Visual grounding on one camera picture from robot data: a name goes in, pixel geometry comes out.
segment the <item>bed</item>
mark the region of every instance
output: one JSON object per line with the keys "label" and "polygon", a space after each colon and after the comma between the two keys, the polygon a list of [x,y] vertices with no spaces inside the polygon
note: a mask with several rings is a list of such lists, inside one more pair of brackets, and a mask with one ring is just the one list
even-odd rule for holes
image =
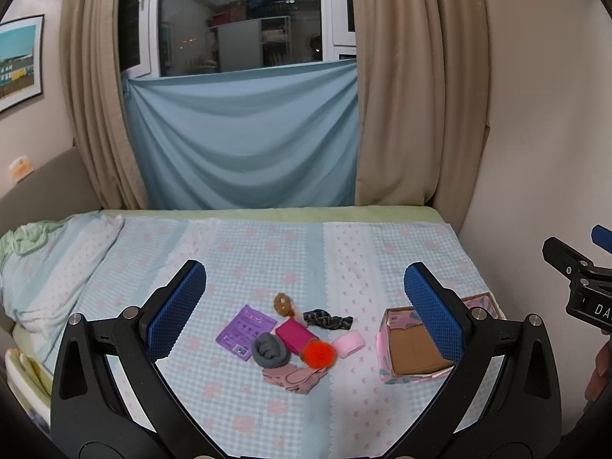
{"label": "bed", "polygon": [[[55,167],[78,165],[74,150],[63,157]],[[39,179],[49,185],[56,172],[42,168]],[[39,198],[31,188],[17,189],[30,207]],[[374,337],[385,308],[409,305],[403,269],[421,260],[461,297],[488,291],[451,228],[428,207],[98,212],[91,188],[82,193],[88,202],[78,203],[77,216],[57,228],[42,226],[45,243],[4,260],[2,302],[19,321],[13,339],[53,371],[72,312],[115,317],[141,305],[185,260],[199,260],[207,269],[206,293],[171,355],[157,364],[194,419],[238,457],[382,455],[443,382],[385,385],[380,379]],[[9,194],[0,201],[0,216],[7,198],[18,207],[19,199]],[[27,221],[73,213],[47,212]],[[360,353],[339,361],[306,396],[265,383],[253,361],[239,360],[214,341],[245,303],[272,315],[278,291],[290,293],[303,309],[354,316],[366,339]],[[150,427],[117,360],[111,367],[132,417]],[[477,419],[499,367],[499,360],[492,361],[461,426]]]}

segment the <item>black braided hair tie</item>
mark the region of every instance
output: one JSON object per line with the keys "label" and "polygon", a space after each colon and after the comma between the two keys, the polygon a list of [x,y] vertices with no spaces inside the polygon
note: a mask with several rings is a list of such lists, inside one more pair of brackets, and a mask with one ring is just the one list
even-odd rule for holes
{"label": "black braided hair tie", "polygon": [[332,316],[323,309],[304,312],[304,320],[310,326],[318,326],[327,330],[350,330],[353,325],[353,318],[351,316]]}

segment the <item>purple packet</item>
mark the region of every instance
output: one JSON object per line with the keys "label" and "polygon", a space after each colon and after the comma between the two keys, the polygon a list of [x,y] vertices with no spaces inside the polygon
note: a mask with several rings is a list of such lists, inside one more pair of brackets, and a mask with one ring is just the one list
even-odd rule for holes
{"label": "purple packet", "polygon": [[242,360],[249,360],[251,343],[262,333],[269,333],[275,325],[275,319],[245,305],[219,333],[216,342]]}

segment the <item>hanging blue cloth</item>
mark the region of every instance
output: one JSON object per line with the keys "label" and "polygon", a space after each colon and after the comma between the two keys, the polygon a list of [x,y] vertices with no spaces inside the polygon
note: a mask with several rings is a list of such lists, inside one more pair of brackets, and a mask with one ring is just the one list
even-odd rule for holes
{"label": "hanging blue cloth", "polygon": [[126,79],[124,96],[151,208],[353,205],[354,60]]}

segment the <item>window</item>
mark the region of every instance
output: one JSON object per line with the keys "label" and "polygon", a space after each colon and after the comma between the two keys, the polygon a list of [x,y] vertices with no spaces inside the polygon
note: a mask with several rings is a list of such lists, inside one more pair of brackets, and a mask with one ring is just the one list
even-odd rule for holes
{"label": "window", "polygon": [[119,0],[131,77],[240,71],[355,55],[353,0]]}
{"label": "window", "polygon": [[119,67],[129,76],[151,72],[149,0],[119,0]]}
{"label": "window", "polygon": [[355,46],[353,0],[331,0],[334,46]]}
{"label": "window", "polygon": [[161,75],[322,60],[321,0],[160,0]]}

